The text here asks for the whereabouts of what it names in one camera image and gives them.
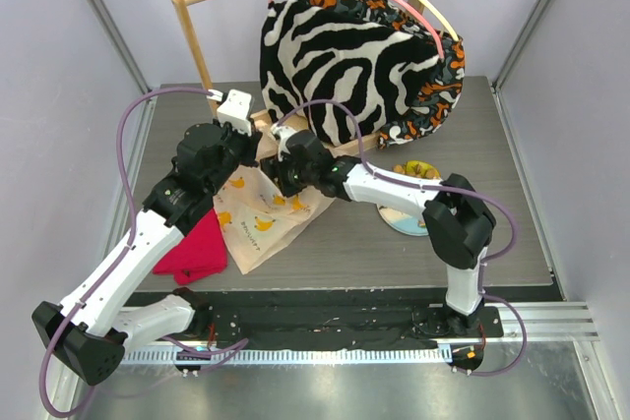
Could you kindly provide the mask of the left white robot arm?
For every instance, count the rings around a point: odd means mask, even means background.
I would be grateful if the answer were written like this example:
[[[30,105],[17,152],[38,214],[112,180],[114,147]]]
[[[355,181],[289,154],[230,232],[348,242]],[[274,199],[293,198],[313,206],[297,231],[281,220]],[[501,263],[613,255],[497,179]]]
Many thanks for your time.
[[[60,303],[40,303],[31,318],[53,355],[87,385],[104,382],[124,355],[167,335],[202,338],[210,304],[188,288],[127,315],[121,309],[158,261],[214,207],[214,197],[241,165],[256,166],[262,134],[228,122],[190,127],[172,168],[143,202],[128,237]]]

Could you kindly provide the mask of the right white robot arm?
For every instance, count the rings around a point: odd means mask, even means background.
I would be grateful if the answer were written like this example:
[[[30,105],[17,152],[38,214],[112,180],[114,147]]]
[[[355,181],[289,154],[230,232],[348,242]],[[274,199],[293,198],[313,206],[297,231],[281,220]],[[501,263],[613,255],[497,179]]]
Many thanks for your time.
[[[358,157],[332,155],[307,130],[274,125],[271,135],[279,148],[261,166],[284,197],[313,188],[327,198],[386,207],[423,221],[434,253],[447,268],[446,328],[465,336],[479,326],[480,264],[496,220],[472,190],[369,169]]]

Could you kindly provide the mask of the banana print plastic bag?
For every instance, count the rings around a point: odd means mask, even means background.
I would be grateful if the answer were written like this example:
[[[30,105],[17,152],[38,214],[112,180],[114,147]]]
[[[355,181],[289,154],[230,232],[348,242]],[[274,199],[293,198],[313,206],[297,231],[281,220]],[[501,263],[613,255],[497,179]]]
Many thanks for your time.
[[[243,165],[214,197],[223,241],[243,274],[285,249],[332,202],[313,188],[285,197],[262,170]]]

